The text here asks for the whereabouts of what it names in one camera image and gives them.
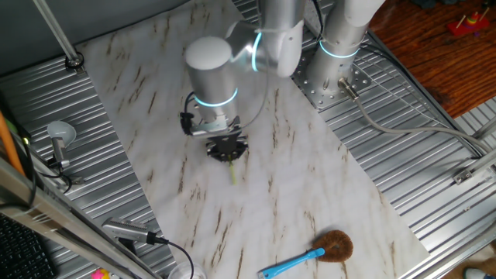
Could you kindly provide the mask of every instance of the marble surface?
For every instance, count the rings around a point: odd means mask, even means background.
[[[234,164],[237,184],[203,141],[183,134],[185,47],[239,19],[230,0],[190,1],[78,47],[165,237],[209,279],[244,279],[341,229],[354,244],[348,261],[310,260],[278,278],[400,277],[427,251],[290,79],[270,77],[263,111],[245,130],[249,151]],[[265,78],[239,75],[244,123],[263,101]]]

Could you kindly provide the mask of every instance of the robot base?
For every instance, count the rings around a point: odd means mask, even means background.
[[[308,81],[306,77],[306,68],[312,58],[315,55],[316,48],[311,50],[306,50],[301,54],[300,63],[298,67],[294,71],[291,78],[295,82],[295,84],[300,88],[301,92],[305,94],[310,103],[314,106],[314,108],[318,110],[327,109],[332,104],[340,102],[343,99],[348,99],[348,95],[343,91],[337,91],[335,94],[323,94],[322,84],[316,85],[312,84]],[[370,83],[372,82],[368,76],[365,75],[364,72],[358,70],[354,66],[352,66],[352,71],[354,71],[354,78],[351,81],[351,85],[357,92],[361,92],[366,88],[370,87]]]

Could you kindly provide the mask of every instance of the black keyboard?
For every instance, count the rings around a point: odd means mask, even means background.
[[[31,229],[0,214],[0,278],[53,279],[53,262]]]

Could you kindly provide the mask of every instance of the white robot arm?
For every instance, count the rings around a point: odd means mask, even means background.
[[[336,0],[327,15],[322,40],[308,66],[310,82],[321,94],[339,90],[338,80],[353,80],[350,70],[369,21],[384,0]],[[259,0],[261,24],[235,22],[226,38],[204,37],[185,51],[188,73],[204,124],[181,113],[189,136],[208,138],[207,154],[220,161],[239,158],[247,148],[234,100],[239,94],[233,71],[263,71],[289,77],[301,56],[305,0]]]

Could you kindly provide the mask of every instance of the metal table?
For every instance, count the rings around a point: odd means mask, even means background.
[[[247,20],[257,21],[255,0],[233,2]],[[322,1],[321,6],[326,13],[330,4]],[[314,45],[315,37],[305,28],[304,48]],[[422,87],[418,90],[412,86],[415,80],[407,81],[405,74],[391,62],[363,51],[358,55],[362,59],[357,59],[356,64],[396,95],[375,83],[359,92],[364,107],[380,124],[434,125],[427,115],[460,128]],[[85,184],[74,186],[68,197],[83,211],[98,223],[115,216],[145,222],[159,230],[122,144],[85,72],[67,71],[61,57],[0,78],[0,89],[19,122],[33,134],[33,147],[46,159],[53,152],[47,124],[53,120],[76,123],[78,137],[68,148],[72,163],[67,174],[84,177]],[[457,121],[464,128],[478,129],[488,121],[488,115],[494,115],[494,108],[496,102],[492,108],[484,108],[486,114],[474,112]],[[403,275],[404,278],[424,277],[427,273],[428,277],[439,277],[496,239],[496,231],[486,229],[496,219],[496,184],[467,181],[457,185],[453,181],[455,174],[475,162],[474,154],[458,139],[442,133],[382,133],[370,127],[358,108],[346,99],[321,110],[320,114],[431,253],[430,258]],[[489,138],[486,144],[495,148],[496,139]],[[47,244],[60,271],[59,278],[87,277],[96,268],[56,243],[47,241]],[[142,260],[155,271],[167,274],[174,265],[166,247],[137,248]]]

